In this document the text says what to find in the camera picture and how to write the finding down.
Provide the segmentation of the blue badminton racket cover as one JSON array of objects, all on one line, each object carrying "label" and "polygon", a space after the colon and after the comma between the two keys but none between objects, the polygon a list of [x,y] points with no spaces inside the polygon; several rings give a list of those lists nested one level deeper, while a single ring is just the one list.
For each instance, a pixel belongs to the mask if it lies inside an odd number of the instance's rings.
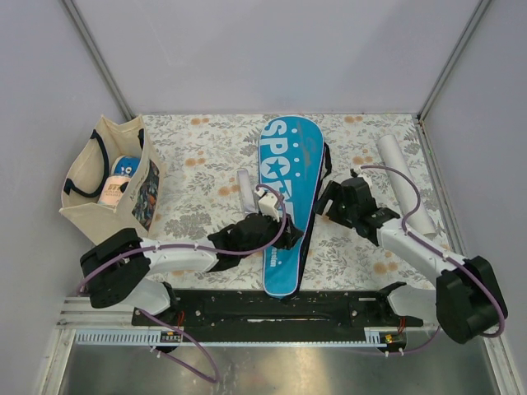
[{"label": "blue badminton racket cover", "polygon": [[263,289],[271,297],[293,296],[301,286],[315,223],[313,206],[332,172],[319,126],[301,116],[274,118],[259,138],[259,182],[279,192],[294,226],[303,232],[292,249],[263,252]]}]

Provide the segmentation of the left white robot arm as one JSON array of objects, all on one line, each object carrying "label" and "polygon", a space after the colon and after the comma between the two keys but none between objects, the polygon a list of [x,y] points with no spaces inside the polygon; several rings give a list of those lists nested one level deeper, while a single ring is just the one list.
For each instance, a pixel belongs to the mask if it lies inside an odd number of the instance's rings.
[{"label": "left white robot arm", "polygon": [[169,325],[179,314],[174,292],[165,283],[149,280],[149,276],[223,272],[271,247],[291,250],[303,235],[290,216],[277,221],[256,213],[194,242],[163,244],[125,228],[82,255],[81,288],[94,309],[127,304],[147,311],[159,324]]}]

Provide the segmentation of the white shuttlecock tube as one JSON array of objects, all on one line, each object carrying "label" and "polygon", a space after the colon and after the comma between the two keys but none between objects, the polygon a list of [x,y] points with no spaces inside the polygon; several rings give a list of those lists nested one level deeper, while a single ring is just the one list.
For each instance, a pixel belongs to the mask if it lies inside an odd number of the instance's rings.
[{"label": "white shuttlecock tube", "polygon": [[[381,137],[377,146],[384,166],[398,170],[415,183],[394,135],[389,134]],[[403,215],[407,215],[417,205],[417,193],[403,176],[391,170],[388,170],[387,174],[399,208]],[[420,200],[419,208],[407,219],[407,225],[428,239],[433,239],[436,236],[435,226],[424,207],[423,200]]]}]

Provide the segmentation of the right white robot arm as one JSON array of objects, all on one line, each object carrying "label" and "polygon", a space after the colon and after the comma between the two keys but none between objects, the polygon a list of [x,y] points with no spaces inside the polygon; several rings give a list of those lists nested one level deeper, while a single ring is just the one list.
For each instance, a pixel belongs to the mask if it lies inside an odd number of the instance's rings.
[{"label": "right white robot arm", "polygon": [[492,327],[497,336],[503,332],[508,310],[490,262],[452,253],[420,235],[395,211],[378,207],[362,177],[330,182],[314,211],[395,254],[434,286],[385,287],[385,299],[375,304],[380,323],[391,326],[402,317],[419,318],[440,326],[459,344],[476,336],[490,337]]}]

